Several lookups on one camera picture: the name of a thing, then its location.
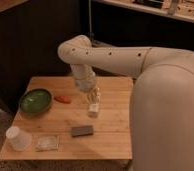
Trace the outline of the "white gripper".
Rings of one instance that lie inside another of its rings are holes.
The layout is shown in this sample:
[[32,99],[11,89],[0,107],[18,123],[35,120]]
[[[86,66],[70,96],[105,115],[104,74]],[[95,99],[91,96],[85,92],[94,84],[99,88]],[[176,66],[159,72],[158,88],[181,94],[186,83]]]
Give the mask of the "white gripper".
[[[75,77],[74,81],[75,81],[75,85],[78,90],[82,92],[88,92],[86,95],[88,103],[94,103],[94,95],[93,95],[93,91],[91,90],[96,85],[96,77],[94,75],[89,75],[85,78]],[[101,94],[100,94],[100,90],[98,87],[95,87],[94,93],[95,93],[95,103],[99,103]]]

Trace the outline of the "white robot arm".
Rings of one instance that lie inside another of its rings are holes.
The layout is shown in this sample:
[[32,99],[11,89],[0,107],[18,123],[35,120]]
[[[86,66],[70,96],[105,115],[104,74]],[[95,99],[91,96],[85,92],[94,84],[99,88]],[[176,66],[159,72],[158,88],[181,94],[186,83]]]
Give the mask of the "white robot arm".
[[130,97],[134,171],[194,171],[194,51],[94,47],[84,35],[61,43],[78,88],[93,87],[94,67],[135,79]]

